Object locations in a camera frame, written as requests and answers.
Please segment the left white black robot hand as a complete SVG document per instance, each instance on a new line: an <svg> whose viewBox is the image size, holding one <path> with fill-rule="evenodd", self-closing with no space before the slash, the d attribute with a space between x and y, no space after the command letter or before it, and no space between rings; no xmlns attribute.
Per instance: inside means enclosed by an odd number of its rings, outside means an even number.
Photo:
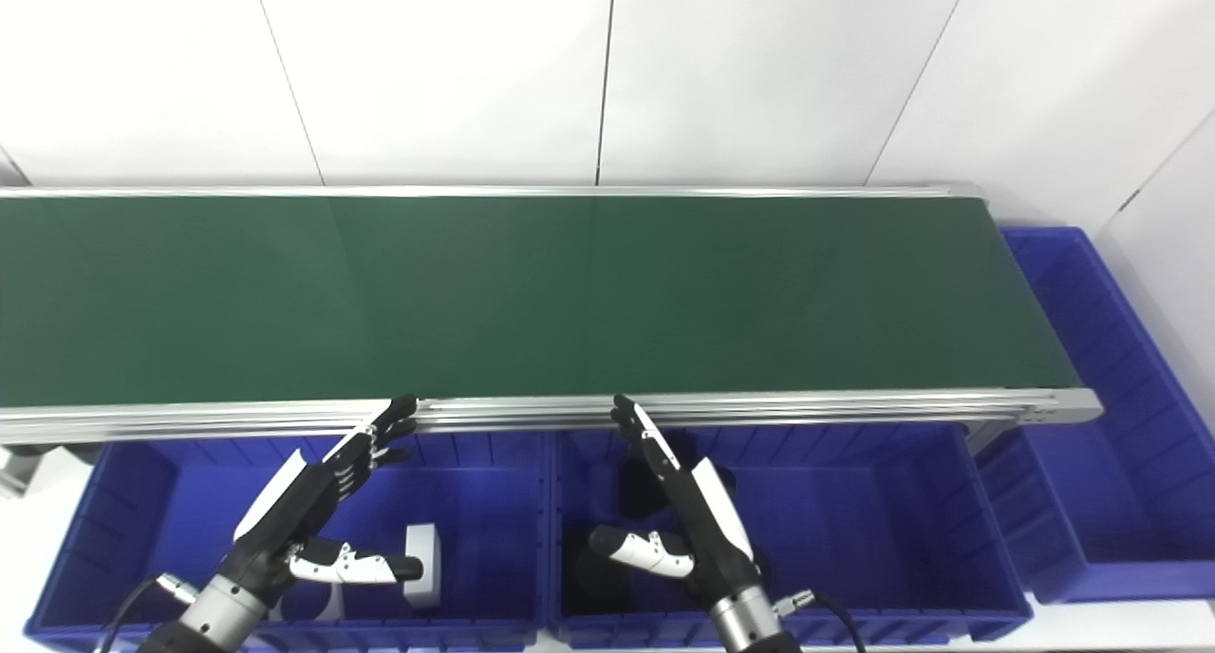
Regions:
<svg viewBox="0 0 1215 653"><path fill-rule="evenodd" d="M275 606L299 579L378 585L429 578L424 558L377 555L321 534L373 472L407 458L405 450L389 445L414 433L417 407L414 395L392 399L347 430L318 462L292 454L239 522L234 544L217 567L228 589Z"/></svg>

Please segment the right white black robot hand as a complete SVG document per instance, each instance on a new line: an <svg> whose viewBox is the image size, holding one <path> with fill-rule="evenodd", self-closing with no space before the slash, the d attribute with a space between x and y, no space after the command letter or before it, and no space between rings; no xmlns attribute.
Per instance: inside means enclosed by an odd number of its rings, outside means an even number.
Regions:
<svg viewBox="0 0 1215 653"><path fill-rule="evenodd" d="M680 536L669 545L662 533L644 539L635 531L598 525L590 531L590 550L642 572L680 579L702 610L738 602L747 589L762 587L755 550L710 458L682 463L642 404L625 394L614 396L610 415L663 490L680 523Z"/></svg>

